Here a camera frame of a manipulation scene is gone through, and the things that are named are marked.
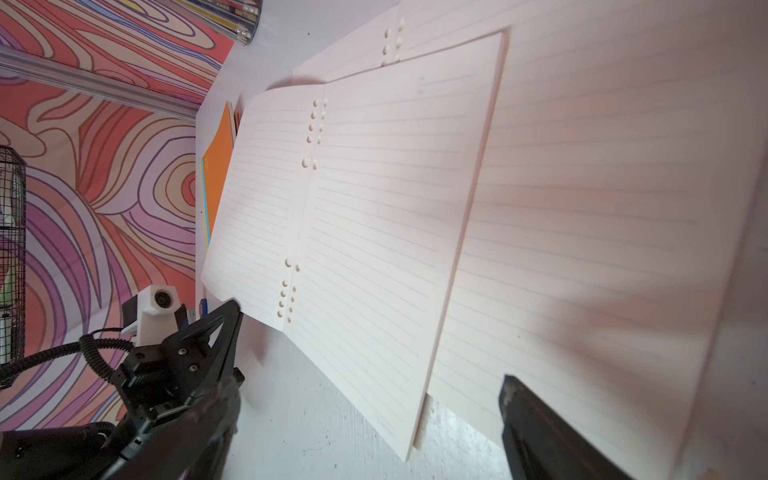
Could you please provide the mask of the remaining cream lined notebook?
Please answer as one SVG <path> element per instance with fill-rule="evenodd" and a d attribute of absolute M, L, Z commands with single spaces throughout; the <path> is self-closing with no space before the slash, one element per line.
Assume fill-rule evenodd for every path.
<path fill-rule="evenodd" d="M 244 107 L 205 289 L 283 332 L 407 458 L 508 46 L 504 31 Z"/>

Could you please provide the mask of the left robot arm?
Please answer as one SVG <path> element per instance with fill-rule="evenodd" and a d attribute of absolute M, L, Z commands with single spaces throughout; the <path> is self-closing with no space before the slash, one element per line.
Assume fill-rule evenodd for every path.
<path fill-rule="evenodd" d="M 3 366 L 8 380 L 81 354 L 115 387 L 126 413 L 116 425 L 3 432 L 2 478 L 222 478 L 241 409 L 244 377 L 234 362 L 242 320 L 229 300 L 159 344 L 86 334 Z"/>

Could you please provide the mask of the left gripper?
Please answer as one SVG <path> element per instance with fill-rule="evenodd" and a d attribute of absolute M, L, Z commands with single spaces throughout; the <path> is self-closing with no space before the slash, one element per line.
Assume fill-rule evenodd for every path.
<path fill-rule="evenodd" d="M 235 366 L 243 314 L 230 299 L 156 345 L 133 348 L 110 377 L 135 426 L 178 418 L 216 384 L 245 377 Z"/>

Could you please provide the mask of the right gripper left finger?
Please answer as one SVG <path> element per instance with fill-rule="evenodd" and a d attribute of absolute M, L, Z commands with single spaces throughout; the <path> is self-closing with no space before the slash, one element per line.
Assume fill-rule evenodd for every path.
<path fill-rule="evenodd" d="M 104 479 L 221 479 L 241 410 L 239 384 L 219 382 Z"/>

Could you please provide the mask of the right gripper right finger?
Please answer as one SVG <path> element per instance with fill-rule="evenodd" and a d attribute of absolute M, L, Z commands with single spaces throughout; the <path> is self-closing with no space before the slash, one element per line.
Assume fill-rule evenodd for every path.
<path fill-rule="evenodd" d="M 517 377 L 504 378 L 498 403 L 514 479 L 628 477 Z"/>

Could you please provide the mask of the orange cover notebook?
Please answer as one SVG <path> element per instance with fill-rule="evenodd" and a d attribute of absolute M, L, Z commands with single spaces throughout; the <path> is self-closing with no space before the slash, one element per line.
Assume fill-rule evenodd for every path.
<path fill-rule="evenodd" d="M 211 241 L 237 136 L 235 108 L 226 102 L 216 134 L 202 156 L 202 193 L 206 244 Z"/>

